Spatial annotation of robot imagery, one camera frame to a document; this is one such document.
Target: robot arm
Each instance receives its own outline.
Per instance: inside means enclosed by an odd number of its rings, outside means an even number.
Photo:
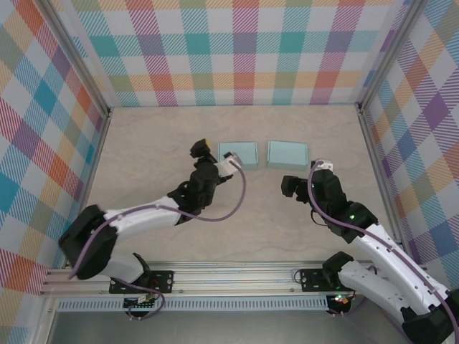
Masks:
[[[183,224],[191,219],[190,214],[198,216],[212,204],[216,187],[231,179],[242,165],[231,153],[218,162],[205,140],[193,145],[191,156],[198,161],[190,179],[157,201],[107,211],[92,205],[82,211],[59,240],[70,264],[77,265],[75,273],[79,279],[102,274],[141,287],[150,285],[149,268],[144,260],[138,254],[112,254],[113,248],[128,237],[163,226]]]
[[[366,252],[389,278],[376,276],[339,252],[323,264],[330,285],[351,288],[377,303],[402,324],[413,343],[454,343],[453,322],[445,304],[457,324],[459,290],[448,290],[433,279],[393,242],[364,205],[349,201],[329,161],[313,166],[309,179],[311,192],[308,180],[285,176],[281,186],[284,196],[296,194],[297,201],[310,204],[334,234]]]

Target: beige surface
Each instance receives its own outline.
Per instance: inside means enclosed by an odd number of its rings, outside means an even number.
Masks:
[[[155,229],[117,247],[147,260],[322,260],[339,250],[365,256],[326,227],[316,226],[310,207],[280,192],[285,174],[266,168],[268,140],[309,145],[309,158],[334,164],[349,199],[365,204],[386,225],[381,196],[355,109],[339,106],[142,107],[117,109],[108,130],[89,204],[121,209],[154,201],[188,180],[194,170],[192,144],[256,141],[259,169],[247,171],[247,197],[232,218],[214,224],[190,221]],[[236,204],[241,180],[216,190],[203,216],[225,215]]]

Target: light blue block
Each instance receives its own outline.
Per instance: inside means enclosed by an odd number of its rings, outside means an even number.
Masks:
[[[306,171],[308,145],[297,142],[268,141],[268,167]]]
[[[256,142],[221,142],[218,144],[218,159],[224,160],[226,153],[236,153],[242,161],[242,169],[256,170],[258,168],[258,148]]]

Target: plaid wall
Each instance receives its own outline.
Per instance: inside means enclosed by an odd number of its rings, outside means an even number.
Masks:
[[[55,0],[105,96],[122,106],[354,103],[396,3]]]
[[[0,343],[25,343],[102,115],[32,0],[0,0]]]
[[[361,102],[363,97],[365,96],[366,91],[368,90],[368,87],[370,86],[374,73],[378,70],[379,66],[382,63],[382,60],[384,59],[384,56],[386,54],[387,48],[389,48],[390,44],[392,43],[392,40],[395,37],[395,33],[400,27],[400,24],[403,22],[404,16],[407,13],[408,8],[410,7],[410,4],[412,3],[412,0],[404,0],[402,7],[400,7],[399,12],[397,13],[397,16],[392,23],[389,33],[386,36],[386,39],[384,40],[383,45],[381,46],[381,49],[378,52],[378,55],[376,59],[373,61],[372,68],[370,69],[368,75],[366,76],[364,86],[361,88],[359,96],[357,97],[357,102]]]
[[[366,115],[414,258],[459,287],[459,1],[432,0]]]

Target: black mounting bracket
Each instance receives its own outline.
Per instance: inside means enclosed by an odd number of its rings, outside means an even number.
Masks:
[[[174,286],[174,271],[150,271],[148,279],[151,281],[151,288],[163,294],[172,293]],[[127,287],[116,279],[111,279],[108,288],[110,294],[146,294],[147,292],[132,287]]]
[[[353,292],[342,285],[331,285],[323,276],[323,269],[301,269],[299,276],[297,280],[303,292]]]

